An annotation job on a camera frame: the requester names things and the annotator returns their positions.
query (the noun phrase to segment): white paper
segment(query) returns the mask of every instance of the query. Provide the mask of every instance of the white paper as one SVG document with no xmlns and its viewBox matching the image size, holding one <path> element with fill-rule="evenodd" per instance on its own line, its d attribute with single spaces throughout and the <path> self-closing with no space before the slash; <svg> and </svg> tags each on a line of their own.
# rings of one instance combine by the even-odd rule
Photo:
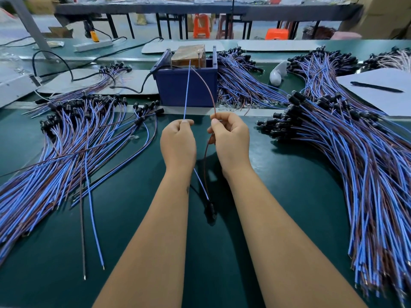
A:
<svg viewBox="0 0 411 308">
<path fill-rule="evenodd" d="M 152 41 L 143 46 L 141 52 L 143 54 L 164 53 L 166 49 L 171 49 L 172 52 L 177 51 L 180 46 L 188 45 L 200 45 L 205 44 L 205 51 L 212 52 L 213 46 L 216 46 L 217 52 L 224 51 L 223 44 L 218 40 L 206 40 L 206 41 L 173 41 L 163 40 L 161 42 Z"/>
<path fill-rule="evenodd" d="M 73 76 L 74 78 L 86 77 L 93 73 L 98 72 L 95 69 L 74 69 Z M 132 70 L 131 72 L 123 72 L 122 79 L 116 79 L 116 85 L 130 87 L 137 91 L 141 90 L 141 86 L 143 85 L 143 81 L 146 78 L 147 74 L 149 74 L 149 70 Z M 102 76 L 93 76 L 88 79 L 84 79 L 81 81 L 71 81 L 70 73 L 64 72 L 59 74 L 53 80 L 48 82 L 47 84 L 40 87 L 37 91 L 39 93 L 67 93 L 70 91 L 75 91 L 77 89 L 85 88 L 90 85 L 94 85 L 100 82 Z M 112 80 L 110 80 L 110 85 L 98 93 L 101 95 L 114 95 L 120 93 L 120 95 L 135 95 L 133 91 L 129 89 L 111 89 L 110 86 L 113 85 Z M 154 81 L 153 76 L 150 76 L 144 84 L 144 90 L 141 95 L 153 95 L 158 94 L 157 83 Z"/>
<path fill-rule="evenodd" d="M 240 40 L 237 45 L 243 50 L 256 52 L 305 52 L 321 46 L 309 40 Z"/>
<path fill-rule="evenodd" d="M 368 103 L 376 106 L 389 116 L 411 116 L 411 74 L 394 68 L 356 73 L 337 77 L 338 83 L 347 88 Z M 369 87 L 353 86 L 350 82 L 374 84 L 404 91 L 393 93 L 372 89 Z"/>
</svg>

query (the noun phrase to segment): blue box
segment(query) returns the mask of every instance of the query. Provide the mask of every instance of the blue box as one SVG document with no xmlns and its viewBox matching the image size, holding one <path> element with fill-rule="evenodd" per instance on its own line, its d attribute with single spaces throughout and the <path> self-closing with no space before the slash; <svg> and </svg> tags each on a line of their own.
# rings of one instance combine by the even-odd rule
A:
<svg viewBox="0 0 411 308">
<path fill-rule="evenodd" d="M 160 60 L 151 68 L 151 72 L 158 67 L 171 65 L 172 52 L 170 49 L 164 52 Z M 217 101 L 217 49 L 213 47 L 213 59 L 206 60 L 205 68 L 196 68 L 198 74 L 207 83 L 213 95 L 214 102 Z M 157 82 L 160 100 L 163 106 L 184 107 L 187 89 L 188 68 L 159 69 L 153 73 Z M 190 81 L 188 85 L 187 107 L 213 107 L 210 93 L 201 78 L 190 70 Z"/>
</svg>

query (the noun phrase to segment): forearm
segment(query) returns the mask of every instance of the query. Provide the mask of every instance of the forearm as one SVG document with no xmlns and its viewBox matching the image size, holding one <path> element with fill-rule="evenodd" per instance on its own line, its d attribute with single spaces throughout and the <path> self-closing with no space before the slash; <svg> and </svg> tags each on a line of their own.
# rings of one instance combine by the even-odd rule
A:
<svg viewBox="0 0 411 308">
<path fill-rule="evenodd" d="M 254 170 L 228 181 L 268 308 L 366 307 Z"/>
<path fill-rule="evenodd" d="M 189 180 L 166 172 L 93 307 L 181 307 Z"/>
</svg>

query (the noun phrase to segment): person's right hand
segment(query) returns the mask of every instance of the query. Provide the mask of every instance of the person's right hand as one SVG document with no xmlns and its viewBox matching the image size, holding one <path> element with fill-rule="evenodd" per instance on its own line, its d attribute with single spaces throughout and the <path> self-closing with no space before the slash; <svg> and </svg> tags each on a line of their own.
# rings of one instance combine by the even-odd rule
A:
<svg viewBox="0 0 411 308">
<path fill-rule="evenodd" d="M 248 126 L 238 115 L 231 112 L 212 114 L 210 118 L 211 126 L 207 132 L 210 134 L 214 132 L 214 134 L 209 144 L 215 144 L 224 177 L 229 179 L 232 175 L 251 169 L 248 155 L 250 145 Z"/>
</svg>

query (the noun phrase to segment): person's left hand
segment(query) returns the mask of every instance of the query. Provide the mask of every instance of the person's left hand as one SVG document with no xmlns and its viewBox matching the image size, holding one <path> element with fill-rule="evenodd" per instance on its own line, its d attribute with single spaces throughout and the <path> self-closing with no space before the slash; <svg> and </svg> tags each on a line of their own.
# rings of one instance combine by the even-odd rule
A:
<svg viewBox="0 0 411 308">
<path fill-rule="evenodd" d="M 196 140 L 190 127 L 193 124 L 193 120 L 175 120 L 163 129 L 160 147 L 167 171 L 191 175 L 197 156 Z"/>
</svg>

